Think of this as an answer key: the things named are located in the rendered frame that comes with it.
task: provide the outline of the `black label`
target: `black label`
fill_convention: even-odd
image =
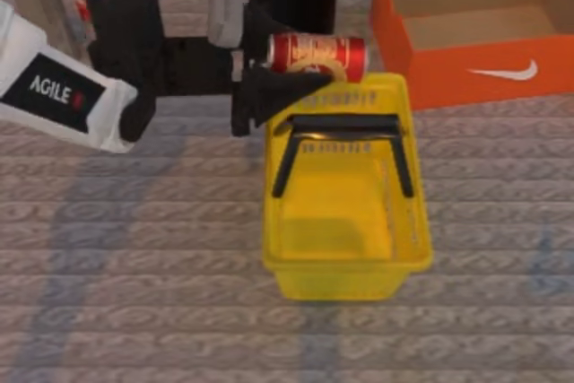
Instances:
[[[38,54],[1,103],[88,133],[88,116],[106,89]]]

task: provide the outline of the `black handle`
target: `black handle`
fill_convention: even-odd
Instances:
[[[291,127],[287,147],[275,178],[272,195],[283,196],[289,176],[297,157],[300,143],[304,140],[321,141],[380,141],[388,140],[393,150],[404,197],[414,197],[413,180],[403,146],[401,122],[396,114],[307,114],[293,115],[278,126],[281,133]]]

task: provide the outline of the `red and white package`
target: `red and white package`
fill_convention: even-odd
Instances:
[[[86,42],[92,41],[96,36],[93,30],[93,25],[91,24],[90,11],[88,11],[86,0],[74,0],[74,2],[78,14],[80,15],[80,19],[83,23],[84,37],[86,38]]]

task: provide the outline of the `yellow bin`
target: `yellow bin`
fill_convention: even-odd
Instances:
[[[331,84],[265,138],[264,262],[286,298],[382,300],[431,264],[401,75]]]

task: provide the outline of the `orange box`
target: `orange box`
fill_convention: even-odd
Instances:
[[[574,0],[373,0],[370,18],[413,109],[574,90]]]

